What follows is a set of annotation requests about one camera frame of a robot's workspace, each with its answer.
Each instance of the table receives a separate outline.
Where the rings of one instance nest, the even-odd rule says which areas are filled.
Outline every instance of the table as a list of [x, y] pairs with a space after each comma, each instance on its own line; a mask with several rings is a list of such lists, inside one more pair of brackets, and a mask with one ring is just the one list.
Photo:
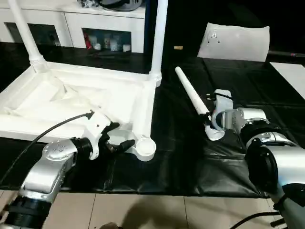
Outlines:
[[[151, 58], [137, 53], [112, 53], [85, 49], [40, 46], [47, 61], [148, 73]], [[0, 90], [28, 66], [23, 45], [0, 43]], [[244, 149], [234, 133], [209, 141], [198, 115], [179, 82], [174, 68], [180, 66], [212, 109], [207, 93], [215, 88], [230, 90], [235, 106], [262, 108], [267, 118], [287, 136], [305, 147], [305, 100], [270, 65], [262, 62], [188, 58], [174, 60], [163, 69], [156, 89], [152, 139], [154, 158], [141, 162], [121, 154], [79, 164], [66, 177], [62, 191], [93, 193], [138, 193], [154, 195], [266, 198], [248, 179]], [[28, 142], [0, 138], [0, 177]], [[18, 189], [28, 170], [41, 156], [37, 143], [16, 164], [0, 189]]]

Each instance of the shelf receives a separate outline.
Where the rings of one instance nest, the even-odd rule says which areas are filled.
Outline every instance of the shelf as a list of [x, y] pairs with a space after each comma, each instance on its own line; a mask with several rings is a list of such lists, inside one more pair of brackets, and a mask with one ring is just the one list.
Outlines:
[[[145, 18], [144, 4], [136, 10], [129, 12], [111, 11], [104, 9], [103, 7], [83, 8], [76, 0], [20, 0], [19, 4], [22, 9], [27, 10], [48, 10], [71, 13], [108, 15], [126, 18]], [[0, 0], [0, 8], [9, 8], [7, 0]]]

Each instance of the white cabinet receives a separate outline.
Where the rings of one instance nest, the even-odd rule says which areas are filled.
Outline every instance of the white cabinet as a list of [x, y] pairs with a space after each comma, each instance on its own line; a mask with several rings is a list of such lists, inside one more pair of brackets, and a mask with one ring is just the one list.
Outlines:
[[[64, 12], [22, 10], [38, 44], [56, 44], [72, 47]], [[0, 41], [22, 42], [10, 9], [0, 9]]]
[[[83, 8], [76, 0], [19, 3], [37, 44], [86, 48], [86, 36], [87, 45], [101, 51], [144, 50], [145, 5], [122, 12]], [[0, 0], [0, 42], [22, 42], [7, 0]]]
[[99, 43], [102, 48], [109, 49], [106, 43], [119, 39], [117, 42], [121, 50], [123, 45], [127, 45], [132, 52], [143, 52], [145, 25], [143, 18], [69, 12], [66, 12], [65, 16], [74, 47], [86, 48], [84, 36], [89, 36], [91, 43]]

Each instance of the white paper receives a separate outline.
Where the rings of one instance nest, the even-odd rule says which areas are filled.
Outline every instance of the white paper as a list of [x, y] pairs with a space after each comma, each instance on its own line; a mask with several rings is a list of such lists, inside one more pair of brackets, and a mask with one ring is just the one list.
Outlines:
[[264, 62], [269, 42], [269, 26], [252, 29], [208, 23], [198, 57]]
[[305, 99], [305, 68], [300, 64], [270, 63]]

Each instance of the white chair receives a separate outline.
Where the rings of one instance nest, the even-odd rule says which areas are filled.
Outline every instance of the white chair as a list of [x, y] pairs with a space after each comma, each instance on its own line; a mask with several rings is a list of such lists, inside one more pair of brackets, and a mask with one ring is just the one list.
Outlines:
[[251, 29], [208, 23], [198, 57], [264, 62], [269, 42], [269, 26]]

